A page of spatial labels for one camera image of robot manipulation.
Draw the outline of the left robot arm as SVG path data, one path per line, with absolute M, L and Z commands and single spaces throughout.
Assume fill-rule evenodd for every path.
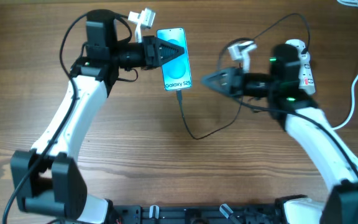
M 14 191 L 6 204 L 60 222 L 122 223 L 112 201 L 88 193 L 77 166 L 90 124 L 107 100 L 120 70 L 152 70 L 184 54 L 184 48 L 156 36 L 143 36 L 155 13 L 122 15 L 96 9 L 83 15 L 86 41 L 71 67 L 68 88 L 43 135 L 28 151 L 11 157 Z

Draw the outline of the Galaxy S25 smartphone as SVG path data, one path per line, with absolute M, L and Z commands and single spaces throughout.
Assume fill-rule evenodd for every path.
M 185 30 L 182 27 L 160 29 L 157 37 L 184 48 L 184 54 L 162 66 L 164 89 L 177 91 L 192 87 Z

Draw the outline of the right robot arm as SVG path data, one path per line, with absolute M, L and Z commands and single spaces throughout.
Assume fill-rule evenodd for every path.
M 268 106 L 246 107 L 267 111 L 295 139 L 318 168 L 329 190 L 326 202 L 305 195 L 275 201 L 280 223 L 358 223 L 358 158 L 333 130 L 317 102 L 300 88 L 305 66 L 298 48 L 273 48 L 268 74 L 229 67 L 206 75 L 206 87 L 238 101 L 242 96 L 266 98 Z

